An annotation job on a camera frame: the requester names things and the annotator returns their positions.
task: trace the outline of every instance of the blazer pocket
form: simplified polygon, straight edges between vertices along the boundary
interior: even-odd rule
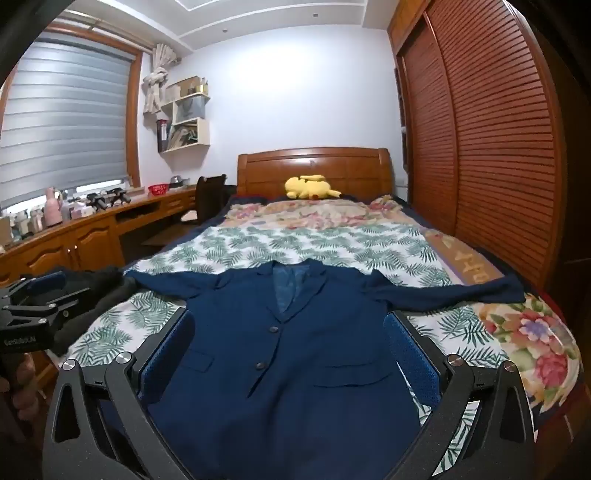
[[[371,385],[392,373],[393,362],[380,357],[371,362],[340,362],[340,365],[320,367],[314,385],[317,387],[358,387]]]
[[[181,360],[181,365],[196,372],[205,373],[213,363],[213,356],[196,350],[187,350]]]

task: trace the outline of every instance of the bed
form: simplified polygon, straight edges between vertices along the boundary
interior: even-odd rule
[[[271,201],[292,176],[322,174],[342,199]],[[150,274],[191,270],[220,273],[269,260],[286,264],[315,258],[325,264],[376,268],[393,283],[415,286],[476,284],[499,278],[505,266],[434,230],[402,200],[392,197],[386,149],[305,148],[240,155],[238,195],[201,228],[144,259],[133,269]],[[179,301],[140,291],[98,318],[63,357],[83,366],[110,362],[158,332]],[[476,366],[513,360],[530,396],[537,431],[538,477],[564,455],[591,401],[578,347],[550,299],[533,289],[524,304],[464,304],[409,316],[446,354]],[[415,400],[424,422],[430,409]],[[437,471],[451,466],[475,418],[467,408]]]

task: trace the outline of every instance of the roller blind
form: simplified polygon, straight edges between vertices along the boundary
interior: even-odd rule
[[[0,137],[0,205],[127,178],[125,113],[134,56],[42,33],[18,64]]]

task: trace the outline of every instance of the pink thermos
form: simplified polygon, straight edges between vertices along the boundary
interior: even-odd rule
[[[49,226],[57,225],[61,223],[61,193],[60,198],[56,199],[54,187],[49,187],[45,190],[45,196],[47,201],[45,202],[45,208],[43,213],[45,214],[45,224]]]

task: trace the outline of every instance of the wooden desk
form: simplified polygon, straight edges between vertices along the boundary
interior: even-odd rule
[[[17,280],[22,273],[42,275],[56,266],[72,270],[123,267],[121,235],[189,210],[194,203],[193,186],[157,197],[149,195],[45,230],[0,255],[0,287]]]

